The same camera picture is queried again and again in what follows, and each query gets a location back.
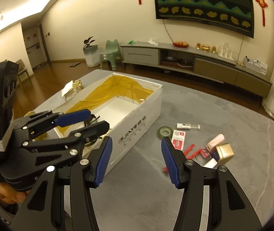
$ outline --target flower pot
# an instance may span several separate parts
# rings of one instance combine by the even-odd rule
[[[83,48],[88,67],[95,67],[101,63],[97,45]]]

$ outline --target tv stand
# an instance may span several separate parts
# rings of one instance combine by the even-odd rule
[[[217,82],[226,82],[248,90],[261,97],[267,97],[272,84],[263,74],[236,64],[235,61],[193,47],[177,48],[172,44],[149,43],[121,45],[126,64],[145,65],[200,76]],[[166,61],[166,56],[191,61],[189,65],[177,61]]]

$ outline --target flat screen tv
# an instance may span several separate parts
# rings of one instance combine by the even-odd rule
[[[155,0],[157,19],[216,25],[254,37],[253,0]]]

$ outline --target green stool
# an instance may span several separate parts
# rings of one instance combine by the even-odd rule
[[[103,61],[110,61],[112,70],[117,69],[116,65],[116,57],[120,56],[122,60],[122,55],[120,51],[120,46],[118,40],[107,41],[106,42],[106,50],[101,53],[100,61],[101,61],[101,69],[103,68]]]

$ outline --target potted plant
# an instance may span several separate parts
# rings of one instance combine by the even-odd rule
[[[91,43],[95,41],[91,40],[92,38],[93,36],[83,42],[85,44],[83,47],[83,53],[85,54],[88,67],[95,67],[101,63],[97,45],[91,46]]]

